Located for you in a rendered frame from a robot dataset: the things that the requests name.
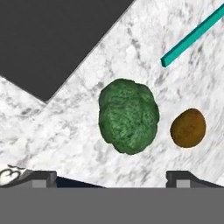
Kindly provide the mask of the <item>brown avocado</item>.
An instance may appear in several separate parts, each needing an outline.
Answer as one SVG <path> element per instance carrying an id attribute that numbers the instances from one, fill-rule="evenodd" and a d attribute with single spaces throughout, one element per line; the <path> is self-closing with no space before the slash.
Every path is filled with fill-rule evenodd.
<path id="1" fill-rule="evenodd" d="M 170 133 L 177 146 L 192 148 L 202 141 L 206 129 L 206 120 L 201 112 L 196 108 L 189 108 L 172 122 Z"/>

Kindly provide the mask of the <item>green broccoli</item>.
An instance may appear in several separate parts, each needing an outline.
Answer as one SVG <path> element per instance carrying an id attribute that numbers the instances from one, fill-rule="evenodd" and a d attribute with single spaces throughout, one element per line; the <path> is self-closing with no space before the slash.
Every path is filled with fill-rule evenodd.
<path id="1" fill-rule="evenodd" d="M 126 79 L 112 81 L 100 93 L 99 109 L 101 135 L 119 153 L 142 152 L 158 132 L 158 105 L 144 84 Z"/>

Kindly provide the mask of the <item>dark blue object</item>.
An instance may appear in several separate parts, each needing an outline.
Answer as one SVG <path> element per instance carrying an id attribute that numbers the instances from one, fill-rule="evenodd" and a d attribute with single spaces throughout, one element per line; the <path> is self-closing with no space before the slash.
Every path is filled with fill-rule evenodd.
<path id="1" fill-rule="evenodd" d="M 100 187 L 98 185 L 92 185 L 86 182 L 81 182 L 81 181 L 77 181 L 74 179 L 70 179 L 70 178 L 62 178 L 62 177 L 57 177 L 56 178 L 56 183 L 57 183 L 57 187 Z"/>

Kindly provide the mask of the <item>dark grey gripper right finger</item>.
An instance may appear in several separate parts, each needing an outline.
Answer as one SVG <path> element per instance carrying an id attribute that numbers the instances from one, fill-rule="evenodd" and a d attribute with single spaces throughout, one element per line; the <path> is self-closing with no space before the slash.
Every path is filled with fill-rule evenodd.
<path id="1" fill-rule="evenodd" d="M 199 179 L 189 171 L 167 171 L 166 179 L 167 188 L 221 188 L 221 185 Z"/>

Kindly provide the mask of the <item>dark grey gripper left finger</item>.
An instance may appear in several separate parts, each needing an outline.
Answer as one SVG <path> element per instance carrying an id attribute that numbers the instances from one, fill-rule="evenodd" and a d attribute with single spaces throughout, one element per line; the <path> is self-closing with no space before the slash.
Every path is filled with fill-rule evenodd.
<path id="1" fill-rule="evenodd" d="M 54 188 L 57 173 L 55 171 L 34 171 L 26 178 L 8 184 L 6 187 L 18 188 Z"/>

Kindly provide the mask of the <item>white patterned object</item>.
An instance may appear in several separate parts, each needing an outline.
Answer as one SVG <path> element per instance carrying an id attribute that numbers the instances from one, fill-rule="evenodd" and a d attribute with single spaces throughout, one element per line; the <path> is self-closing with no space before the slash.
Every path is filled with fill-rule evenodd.
<path id="1" fill-rule="evenodd" d="M 32 170 L 13 166 L 10 164 L 0 164 L 0 186 L 6 186 L 11 182 L 24 179 L 32 173 Z"/>

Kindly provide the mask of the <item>teal spatula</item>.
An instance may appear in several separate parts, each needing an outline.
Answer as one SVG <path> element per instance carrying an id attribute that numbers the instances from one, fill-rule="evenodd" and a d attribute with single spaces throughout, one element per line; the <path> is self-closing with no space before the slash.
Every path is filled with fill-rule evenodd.
<path id="1" fill-rule="evenodd" d="M 161 59 L 163 67 L 168 67 L 181 53 L 198 40 L 205 32 L 207 32 L 215 23 L 224 16 L 224 3 L 208 16 L 203 22 L 195 27 L 190 33 L 182 38 L 169 52 Z"/>

